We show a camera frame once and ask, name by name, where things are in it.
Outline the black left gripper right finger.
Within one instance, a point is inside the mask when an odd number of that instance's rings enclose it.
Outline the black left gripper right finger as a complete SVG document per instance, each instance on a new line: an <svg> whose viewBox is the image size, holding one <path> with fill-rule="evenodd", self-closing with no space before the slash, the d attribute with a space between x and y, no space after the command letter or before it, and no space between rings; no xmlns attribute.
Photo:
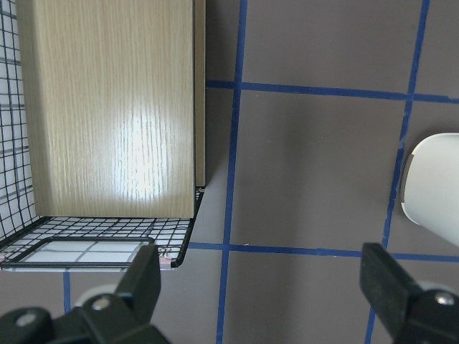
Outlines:
<svg viewBox="0 0 459 344"><path fill-rule="evenodd" d="M458 293L416 281L381 244L363 244L359 285L393 343L458 342Z"/></svg>

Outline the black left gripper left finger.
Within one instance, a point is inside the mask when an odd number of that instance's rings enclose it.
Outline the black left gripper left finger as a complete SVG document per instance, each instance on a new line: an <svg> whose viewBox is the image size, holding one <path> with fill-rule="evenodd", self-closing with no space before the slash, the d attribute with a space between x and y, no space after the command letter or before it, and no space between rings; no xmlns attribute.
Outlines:
<svg viewBox="0 0 459 344"><path fill-rule="evenodd" d="M150 324L161 274L157 247L143 245L112 293L87 299L79 315L91 343L160 343Z"/></svg>

